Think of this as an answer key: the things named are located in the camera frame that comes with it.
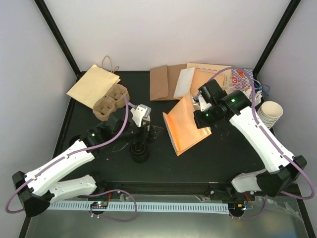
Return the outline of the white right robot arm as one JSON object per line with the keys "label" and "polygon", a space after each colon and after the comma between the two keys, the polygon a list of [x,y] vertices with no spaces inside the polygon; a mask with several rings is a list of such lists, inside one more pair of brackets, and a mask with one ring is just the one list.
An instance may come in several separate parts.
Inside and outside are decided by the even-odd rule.
{"label": "white right robot arm", "polygon": [[203,92],[198,97],[190,97],[190,102],[197,128],[212,128],[218,122],[226,122],[244,136],[262,160],[264,168],[233,177],[225,187],[229,199],[236,200],[247,191],[261,191],[270,197],[285,193],[306,167],[307,160],[302,155],[295,156],[276,139],[253,112],[243,92]]}

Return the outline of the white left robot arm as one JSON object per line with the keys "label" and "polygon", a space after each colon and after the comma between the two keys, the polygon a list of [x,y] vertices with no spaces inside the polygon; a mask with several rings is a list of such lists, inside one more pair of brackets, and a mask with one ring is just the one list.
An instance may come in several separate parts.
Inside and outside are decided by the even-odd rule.
{"label": "white left robot arm", "polygon": [[96,174],[62,181],[69,173],[96,159],[100,151],[115,141],[130,144],[131,157],[139,163],[149,157],[148,144],[154,142],[161,128],[133,119],[114,119],[99,123],[79,136],[63,153],[45,165],[24,173],[17,171],[12,181],[22,212],[35,217],[46,211],[50,205],[76,196],[103,197],[106,185]]}

